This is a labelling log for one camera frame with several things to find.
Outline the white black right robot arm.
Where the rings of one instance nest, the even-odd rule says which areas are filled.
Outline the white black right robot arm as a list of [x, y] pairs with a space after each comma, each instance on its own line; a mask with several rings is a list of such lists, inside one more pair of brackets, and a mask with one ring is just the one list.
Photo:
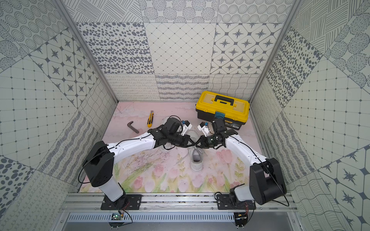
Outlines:
[[196, 142], [201, 149], [217, 149], [224, 147], [235, 154], [249, 168], [249, 183], [230, 189], [230, 204], [236, 208], [241, 203], [253, 201], [264, 205], [277, 198], [286, 196], [287, 188], [280, 163], [275, 158], [266, 158], [252, 149], [233, 129], [228, 129], [222, 118], [211, 122], [213, 131], [208, 128], [208, 122], [198, 125], [203, 135]]

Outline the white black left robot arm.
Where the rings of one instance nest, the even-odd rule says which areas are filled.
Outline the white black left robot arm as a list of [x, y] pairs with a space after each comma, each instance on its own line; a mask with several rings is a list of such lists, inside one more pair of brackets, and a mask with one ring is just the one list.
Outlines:
[[81, 171], [86, 173], [92, 187], [99, 188], [104, 193], [101, 210], [138, 210], [142, 196], [127, 195], [113, 175], [114, 165], [134, 154], [164, 147], [168, 143], [180, 148], [195, 146], [195, 142], [187, 134], [191, 128], [189, 121], [169, 117], [164, 124], [135, 138], [110, 144], [104, 141], [95, 143], [83, 161]]

